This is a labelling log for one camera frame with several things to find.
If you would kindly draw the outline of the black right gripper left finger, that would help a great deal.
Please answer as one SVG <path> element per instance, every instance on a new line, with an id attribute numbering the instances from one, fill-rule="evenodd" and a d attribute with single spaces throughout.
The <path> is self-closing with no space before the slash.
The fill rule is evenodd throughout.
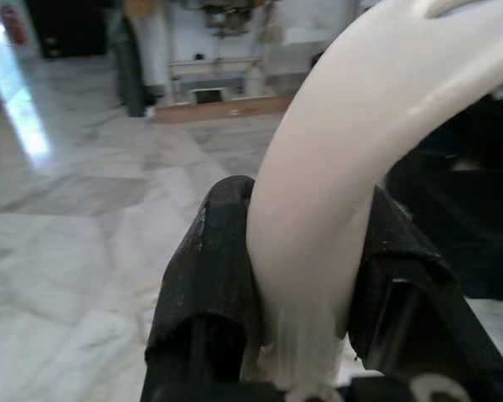
<path id="1" fill-rule="evenodd" d="M 143 401 L 258 401 L 241 382 L 261 314 L 246 249 L 254 181 L 230 176 L 206 194 L 164 272 L 144 353 Z"/>

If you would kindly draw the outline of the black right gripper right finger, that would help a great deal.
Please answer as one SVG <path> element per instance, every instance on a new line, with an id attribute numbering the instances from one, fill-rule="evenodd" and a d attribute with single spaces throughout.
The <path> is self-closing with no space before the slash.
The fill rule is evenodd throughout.
<path id="1" fill-rule="evenodd" d="M 503 401 L 503 357 L 443 257 L 381 189 L 348 336 L 372 371 L 347 386 L 349 401 Z"/>

